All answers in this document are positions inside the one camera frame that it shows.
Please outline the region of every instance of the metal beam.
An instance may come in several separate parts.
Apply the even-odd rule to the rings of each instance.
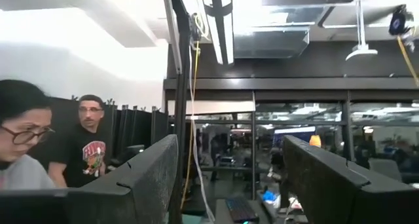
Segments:
[[[176,89],[175,79],[164,80]],[[335,77],[275,79],[197,79],[197,90],[418,90],[410,77]]]

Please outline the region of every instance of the blue object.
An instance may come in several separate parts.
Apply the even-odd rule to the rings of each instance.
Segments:
[[[275,201],[276,200],[276,195],[270,191],[266,191],[263,194],[263,201]]]

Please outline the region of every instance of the eyeglasses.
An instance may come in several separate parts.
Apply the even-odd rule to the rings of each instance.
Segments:
[[[95,108],[95,107],[92,107],[92,108],[85,108],[85,107],[80,107],[79,108],[79,112],[80,113],[87,113],[88,111],[90,111],[90,112],[92,112],[92,113],[97,113],[97,112],[100,112],[100,111],[102,111],[103,109],[98,109],[98,108]]]
[[[46,139],[48,139],[49,135],[55,132],[51,128],[47,128],[44,132],[41,133],[34,133],[31,131],[13,132],[12,130],[5,128],[4,126],[0,126],[0,128],[13,135],[13,144],[15,145],[23,145],[31,141],[35,136],[38,137],[38,142],[44,142],[46,141]]]

